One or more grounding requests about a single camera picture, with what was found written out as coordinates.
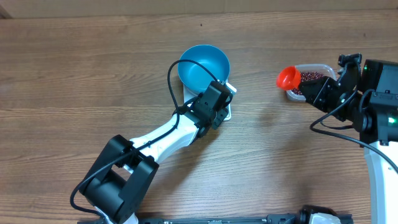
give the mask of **red beans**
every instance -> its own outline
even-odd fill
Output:
[[[302,72],[301,73],[301,82],[310,81],[310,80],[317,80],[322,78],[324,75],[320,72]],[[296,95],[303,95],[300,90],[294,88],[292,92]]]

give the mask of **wooden table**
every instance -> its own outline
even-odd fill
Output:
[[[94,218],[71,208],[70,192],[111,137],[170,119],[167,69],[196,44],[229,57],[233,118],[161,164],[139,215],[250,217],[315,204],[370,223],[363,150],[311,132],[322,113],[288,101],[275,77],[303,63],[338,69],[339,54],[398,61],[397,10],[2,20],[0,30],[0,223]],[[175,70],[172,85],[182,103]]]

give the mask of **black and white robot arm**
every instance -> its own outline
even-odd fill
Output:
[[[102,214],[98,223],[136,224],[134,212],[144,198],[159,164],[176,150],[189,146],[203,137],[210,128],[216,129],[228,115],[226,107],[231,102],[233,90],[220,82],[212,81],[204,93],[178,108],[172,119],[155,131],[130,141],[120,135],[113,137],[88,171],[79,191]],[[111,166],[104,166],[130,154],[115,163],[131,173],[124,180]]]
[[[314,128],[320,120],[311,129],[364,147],[371,186],[372,224],[396,223],[398,63],[366,60],[361,75],[361,59],[361,54],[340,55],[339,65],[343,68],[337,81],[323,77],[302,82],[299,89],[307,103],[333,113],[330,115],[340,121],[353,122],[359,140]]]

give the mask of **blue bowl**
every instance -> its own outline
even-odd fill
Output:
[[[197,45],[182,54],[181,59],[194,60],[206,67],[217,79],[226,81],[229,77],[228,57],[217,47]],[[193,93],[204,92],[213,81],[212,77],[198,65],[190,62],[178,64],[181,82]]]

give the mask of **clear plastic container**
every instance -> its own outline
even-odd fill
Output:
[[[336,74],[329,65],[324,64],[306,64],[306,65],[296,65],[297,70],[300,72],[320,72],[324,76],[332,77],[336,80]],[[305,97],[303,95],[297,95],[292,92],[292,90],[286,91],[287,98],[291,101],[305,102]]]

